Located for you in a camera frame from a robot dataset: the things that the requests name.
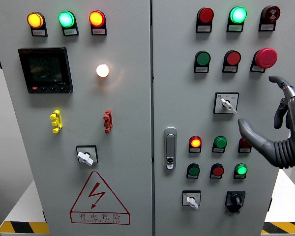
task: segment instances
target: yellow black hazard stripe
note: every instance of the yellow black hazard stripe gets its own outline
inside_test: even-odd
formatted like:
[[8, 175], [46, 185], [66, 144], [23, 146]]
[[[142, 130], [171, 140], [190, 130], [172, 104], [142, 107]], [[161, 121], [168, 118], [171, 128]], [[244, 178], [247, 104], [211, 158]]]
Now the yellow black hazard stripe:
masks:
[[4, 221], [0, 226], [0, 233], [19, 234], [49, 234], [47, 223], [45, 222], [19, 222]]
[[295, 222], [265, 222], [262, 234], [295, 234]]

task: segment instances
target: white indicator light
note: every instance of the white indicator light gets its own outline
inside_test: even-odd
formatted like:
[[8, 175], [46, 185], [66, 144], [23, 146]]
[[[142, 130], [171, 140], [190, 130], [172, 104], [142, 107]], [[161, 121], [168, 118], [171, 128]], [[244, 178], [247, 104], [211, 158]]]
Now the white indicator light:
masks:
[[98, 74], [98, 76], [100, 77], [106, 77], [109, 73], [109, 67], [108, 65], [105, 64], [100, 64], [97, 68], [96, 68], [96, 73]]

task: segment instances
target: white wall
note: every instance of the white wall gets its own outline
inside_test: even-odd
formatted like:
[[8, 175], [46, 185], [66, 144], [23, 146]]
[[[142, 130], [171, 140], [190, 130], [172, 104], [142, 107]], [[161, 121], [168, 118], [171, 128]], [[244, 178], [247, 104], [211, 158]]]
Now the white wall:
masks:
[[32, 180], [11, 98], [0, 69], [0, 224]]

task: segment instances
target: white switch handle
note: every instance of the white switch handle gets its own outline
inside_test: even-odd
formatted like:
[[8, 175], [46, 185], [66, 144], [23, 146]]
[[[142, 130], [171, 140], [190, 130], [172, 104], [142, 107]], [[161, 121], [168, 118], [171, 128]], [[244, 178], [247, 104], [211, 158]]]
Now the white switch handle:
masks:
[[93, 164], [93, 160], [90, 158], [90, 155], [84, 154], [83, 152], [78, 153], [78, 159], [80, 162], [83, 162], [88, 166], [91, 166]]
[[199, 210], [198, 204], [196, 204], [196, 201], [194, 198], [187, 197], [187, 202], [188, 202], [189, 206], [191, 206], [193, 209]]
[[233, 114], [236, 114], [237, 111], [234, 109], [234, 107], [231, 105], [230, 102], [226, 101], [224, 98], [221, 98], [221, 101], [223, 103], [223, 106], [227, 109], [230, 110]]

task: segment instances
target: lightning bolt symbol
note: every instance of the lightning bolt symbol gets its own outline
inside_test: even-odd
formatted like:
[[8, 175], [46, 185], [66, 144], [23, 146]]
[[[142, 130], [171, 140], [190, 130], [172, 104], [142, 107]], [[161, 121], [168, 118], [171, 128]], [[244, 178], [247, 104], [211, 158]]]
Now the lightning bolt symbol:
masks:
[[[96, 195], [100, 195], [99, 199], [96, 201], [96, 203], [104, 196], [104, 194], [106, 192], [101, 192], [101, 193], [95, 193], [95, 190], [99, 187], [100, 183], [97, 182], [96, 185], [94, 186], [93, 190], [90, 192], [89, 196], [88, 197], [93, 197], [93, 196], [96, 196]], [[92, 204], [92, 207], [91, 209], [93, 209], [94, 207], [96, 207], [96, 203], [95, 204]]]

